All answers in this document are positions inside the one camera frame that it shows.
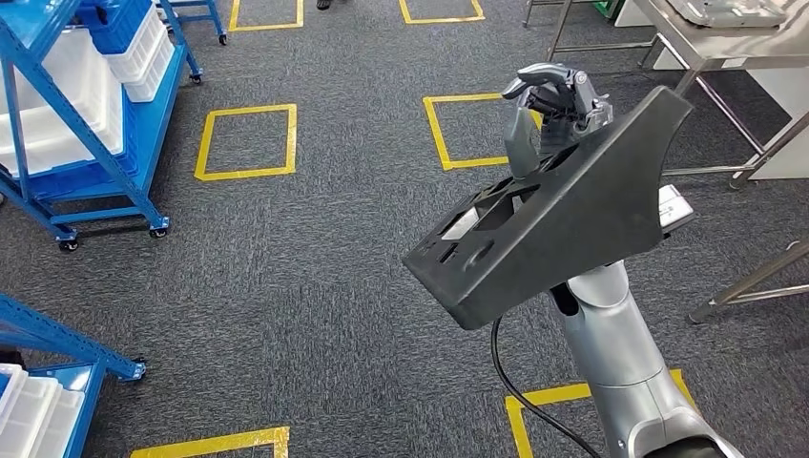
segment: stainless steel table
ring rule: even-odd
[[[809,293],[809,284],[750,292],[750,290],[780,272],[790,264],[809,256],[809,241],[796,241],[777,258],[767,262],[734,285],[717,294],[708,303],[698,307],[688,316],[694,323],[702,323],[708,316],[733,303],[761,301],[764,299],[783,298],[795,294]]]
[[[635,0],[636,5],[657,28],[657,34],[649,42],[615,43],[589,46],[560,47],[559,38],[565,27],[570,7],[576,0],[564,0],[556,30],[548,48],[547,60],[553,60],[557,52],[607,51],[647,48],[643,66],[654,45],[662,43],[686,72],[676,86],[679,94],[685,94],[696,83],[730,119],[756,152],[756,159],[743,165],[722,165],[672,169],[664,176],[733,173],[731,186],[739,188],[763,166],[770,157],[780,151],[809,125],[809,113],[785,132],[770,148],[756,140],[724,100],[701,76],[703,72],[747,69],[785,69],[809,67],[809,0],[775,0],[789,15],[789,19],[772,29],[711,29],[699,28],[680,16],[667,0]]]

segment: black plastic mount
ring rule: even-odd
[[[459,202],[404,264],[461,327],[477,329],[557,284],[654,248],[663,239],[663,158],[691,109],[656,88],[550,167]],[[476,222],[459,231],[469,218]]]

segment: white plastic bin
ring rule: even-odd
[[[120,84],[95,49],[86,29],[64,31],[43,66],[59,90],[111,153],[123,151],[123,105]],[[73,131],[19,72],[16,73],[20,118],[30,174],[93,159]],[[18,176],[5,88],[0,84],[0,163]]]
[[[11,408],[17,402],[17,397],[28,379],[28,372],[17,364],[0,364],[0,374],[9,377],[9,383],[0,396],[0,425],[5,425],[11,415]]]
[[[50,377],[28,377],[0,425],[0,458],[28,457],[51,408],[59,383]]]
[[[124,89],[126,89],[130,100],[133,102],[151,102],[155,99],[174,52],[175,45],[172,44],[169,35],[163,34],[157,43],[152,61],[144,73],[136,81],[124,83]]]
[[[166,28],[163,27],[163,23],[157,16],[155,5],[151,5],[127,51],[104,56],[118,81],[121,83],[137,81],[147,70],[160,43],[160,38],[165,34]]]
[[[54,458],[65,454],[83,402],[83,392],[60,388],[51,402],[50,417],[43,422],[29,458]]]

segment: blue shelving cart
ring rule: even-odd
[[[149,222],[150,235],[161,238],[167,234],[169,218],[160,213],[149,199],[149,188],[174,107],[177,87],[182,79],[182,68],[188,62],[191,68],[190,78],[197,84],[201,82],[202,70],[188,48],[171,3],[160,0],[160,6],[166,11],[174,28],[175,51],[152,102],[124,101],[131,105],[135,113],[133,122],[137,145],[136,151],[129,152],[135,156],[137,172],[128,176],[42,67],[43,58],[59,33],[68,26],[80,3],[81,0],[11,0],[0,3],[0,70],[6,87],[11,135],[19,164],[19,178],[0,170],[0,194],[25,209],[55,237],[59,247],[65,251],[73,251],[78,247],[77,231],[71,224],[80,221],[142,215]],[[109,182],[80,187],[56,197],[37,196],[31,188],[31,178],[26,167],[23,140],[25,133],[18,110],[14,66],[93,154],[97,163],[109,174]],[[53,207],[56,202],[61,201],[111,196],[125,196],[132,205],[68,214],[59,214]]]
[[[76,359],[70,364],[28,368],[29,375],[54,377],[67,389],[84,392],[64,458],[81,456],[105,377],[111,374],[121,382],[132,382],[140,380],[146,371],[143,362],[121,356],[3,294],[0,294],[0,344],[60,353]]]
[[[219,20],[219,13],[217,11],[217,3],[215,0],[172,0],[173,8],[183,7],[206,7],[208,14],[195,14],[192,16],[179,16],[177,20],[180,23],[196,22],[196,21],[211,21],[217,29],[219,36],[219,44],[222,46],[227,45],[227,32],[222,28],[222,21]]]

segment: yellow tape square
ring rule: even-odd
[[[685,381],[682,378],[681,369],[673,369],[671,371],[674,384],[683,393],[685,399],[696,408],[694,398],[685,386]],[[590,387],[587,384],[576,384],[568,386],[558,386],[556,388],[540,389],[539,391],[532,391],[530,393],[523,393],[532,404],[535,406],[545,406],[548,404],[564,403],[566,401],[575,401],[577,399],[589,398],[591,396]],[[529,434],[526,430],[526,424],[523,420],[523,408],[517,398],[513,396],[506,396],[506,412],[508,413],[508,422],[511,426],[511,433],[514,435],[514,444],[517,446],[517,456],[519,458],[533,458],[533,450],[531,450]]]
[[[273,446],[273,458],[288,458],[289,427],[271,427],[198,441],[142,448],[133,451],[130,458],[188,458],[265,445]]]
[[[233,0],[233,7],[230,10],[230,24],[228,24],[228,31],[274,31],[278,29],[296,29],[298,27],[303,27],[303,0],[296,0],[295,22],[289,24],[270,24],[266,26],[240,26],[238,24],[240,6],[241,2],[239,0]]]
[[[427,120],[429,121],[430,131],[432,131],[432,137],[435,140],[435,149],[438,151],[438,158],[441,160],[441,167],[444,168],[445,171],[464,167],[508,164],[508,158],[505,156],[452,160],[449,157],[449,152],[446,150],[444,134],[441,132],[441,125],[438,122],[438,116],[435,114],[435,104],[444,102],[480,102],[485,100],[502,100],[502,96],[500,96],[498,93],[484,93],[435,95],[424,98],[425,110],[427,111]],[[534,110],[531,110],[531,116],[533,117],[533,122],[536,124],[536,128],[541,129],[542,116],[536,113]]]
[[[208,151],[211,148],[211,137],[214,135],[214,123],[218,116],[250,115],[265,112],[287,112],[286,123],[286,155],[282,167],[265,169],[236,170],[233,172],[205,172],[208,164]],[[197,154],[197,167],[194,177],[202,181],[215,181],[218,179],[236,179],[267,177],[272,175],[286,175],[295,173],[295,149],[298,144],[298,105],[288,103],[284,105],[266,105],[262,107],[228,108],[213,110],[205,117],[205,128],[202,130],[202,140],[199,142]]]
[[[466,17],[435,17],[432,19],[413,19],[410,17],[410,10],[407,8],[407,0],[399,0],[399,9],[402,10],[402,17],[405,24],[443,24],[448,22],[471,22],[486,19],[483,10],[480,8],[478,0],[471,0],[472,8],[475,10],[474,16]]]

